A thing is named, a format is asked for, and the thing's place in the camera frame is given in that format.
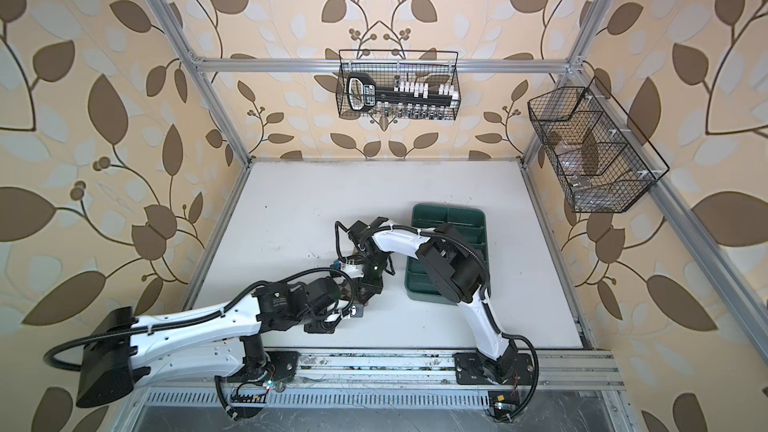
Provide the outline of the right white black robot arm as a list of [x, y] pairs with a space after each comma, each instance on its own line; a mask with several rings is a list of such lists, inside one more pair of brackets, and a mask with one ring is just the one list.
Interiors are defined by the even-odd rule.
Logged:
[[539, 360], [532, 342], [502, 331], [490, 307], [490, 272], [481, 253], [464, 240], [452, 225], [420, 229], [395, 224], [385, 217], [346, 227], [334, 224], [335, 242], [345, 233], [354, 253], [340, 254], [341, 270], [353, 278], [355, 301], [366, 304], [383, 289], [384, 273], [393, 273], [391, 256], [399, 254], [419, 264], [438, 293], [456, 304], [474, 340], [484, 380], [504, 386], [520, 384], [529, 377], [533, 387], [540, 376]]

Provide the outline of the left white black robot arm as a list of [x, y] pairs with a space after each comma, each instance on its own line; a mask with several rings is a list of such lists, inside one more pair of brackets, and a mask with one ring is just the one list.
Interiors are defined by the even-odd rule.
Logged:
[[263, 334], [298, 326], [331, 333], [357, 303], [348, 275], [318, 272], [309, 283], [258, 281], [228, 302], [181, 313], [110, 312], [83, 346], [77, 406], [105, 406], [153, 382], [211, 378], [270, 389], [291, 381], [297, 352], [268, 353]]

